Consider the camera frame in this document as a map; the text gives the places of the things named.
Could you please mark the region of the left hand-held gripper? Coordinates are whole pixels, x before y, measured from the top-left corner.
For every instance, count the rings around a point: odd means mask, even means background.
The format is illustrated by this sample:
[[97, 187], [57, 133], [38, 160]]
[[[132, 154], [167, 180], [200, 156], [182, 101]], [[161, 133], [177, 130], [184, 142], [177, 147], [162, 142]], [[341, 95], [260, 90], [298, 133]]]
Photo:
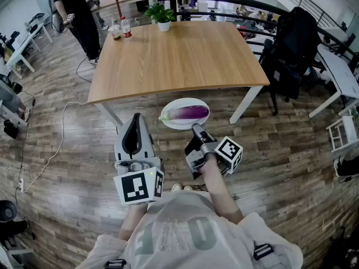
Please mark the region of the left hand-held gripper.
[[118, 160], [114, 183], [121, 204], [138, 205], [160, 200], [164, 173], [160, 169], [161, 159], [153, 157], [153, 140], [142, 114], [134, 114], [121, 127], [114, 149]]

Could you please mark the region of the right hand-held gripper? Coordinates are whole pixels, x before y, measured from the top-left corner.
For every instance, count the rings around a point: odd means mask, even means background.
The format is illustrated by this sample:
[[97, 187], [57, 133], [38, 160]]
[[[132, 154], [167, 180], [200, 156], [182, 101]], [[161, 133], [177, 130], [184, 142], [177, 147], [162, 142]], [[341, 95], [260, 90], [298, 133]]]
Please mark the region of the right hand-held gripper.
[[216, 156], [217, 165], [223, 177], [235, 171], [242, 159], [242, 146], [229, 137], [218, 141], [198, 123], [192, 125], [192, 132], [194, 138], [186, 146], [185, 154], [194, 180], [201, 175], [199, 169], [205, 164], [208, 154]]

